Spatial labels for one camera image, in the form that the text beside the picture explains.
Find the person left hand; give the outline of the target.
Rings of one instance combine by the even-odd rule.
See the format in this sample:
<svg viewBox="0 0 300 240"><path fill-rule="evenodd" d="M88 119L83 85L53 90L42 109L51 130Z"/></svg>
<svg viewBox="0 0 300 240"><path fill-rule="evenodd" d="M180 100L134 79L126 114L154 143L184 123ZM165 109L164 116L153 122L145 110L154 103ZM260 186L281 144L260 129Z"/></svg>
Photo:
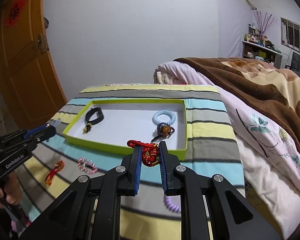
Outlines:
<svg viewBox="0 0 300 240"><path fill-rule="evenodd" d="M5 198L8 204L18 205L21 202L22 192L15 172L9 174L8 181L4 186L4 192L0 188L0 198Z"/></svg>

